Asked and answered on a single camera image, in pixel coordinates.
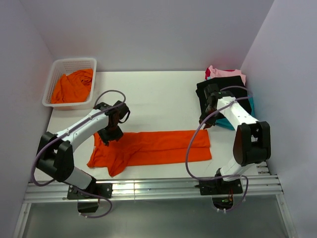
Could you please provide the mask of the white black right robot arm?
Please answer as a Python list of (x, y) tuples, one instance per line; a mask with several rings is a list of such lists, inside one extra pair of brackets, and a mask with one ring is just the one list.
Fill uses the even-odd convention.
[(226, 118), (236, 134), (233, 157), (218, 169), (214, 179), (201, 180), (197, 187), (201, 195), (233, 195), (243, 192), (241, 175), (252, 165), (270, 158), (270, 126), (249, 114), (240, 104), (230, 87), (219, 89), (210, 84), (203, 89), (205, 101), (201, 107), (200, 122), (210, 128), (219, 119)]

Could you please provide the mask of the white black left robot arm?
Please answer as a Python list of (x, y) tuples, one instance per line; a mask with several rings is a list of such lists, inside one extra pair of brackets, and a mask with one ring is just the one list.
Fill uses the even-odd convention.
[(32, 169), (39, 169), (54, 181), (71, 186), (85, 198), (98, 197), (97, 180), (74, 165), (74, 152), (89, 137), (97, 134), (105, 145), (123, 137), (119, 124), (127, 119), (130, 110), (122, 101), (113, 106), (99, 103), (81, 120), (55, 134), (42, 135)]

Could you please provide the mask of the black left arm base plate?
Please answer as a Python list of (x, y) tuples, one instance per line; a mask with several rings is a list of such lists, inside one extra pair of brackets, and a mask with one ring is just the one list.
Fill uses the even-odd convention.
[(80, 192), (79, 189), (73, 185), (68, 188), (67, 199), (68, 200), (82, 200), (82, 199), (97, 199), (99, 197), (111, 198), (112, 195), (112, 183), (96, 183), (88, 189), (84, 189), (84, 192)]

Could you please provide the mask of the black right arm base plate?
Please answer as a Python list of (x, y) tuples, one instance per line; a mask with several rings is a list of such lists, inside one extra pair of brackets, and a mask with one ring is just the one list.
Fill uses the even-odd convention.
[(239, 179), (233, 181), (208, 180), (199, 181), (195, 188), (200, 190), (200, 195), (230, 195), (230, 194), (242, 194), (243, 189)]

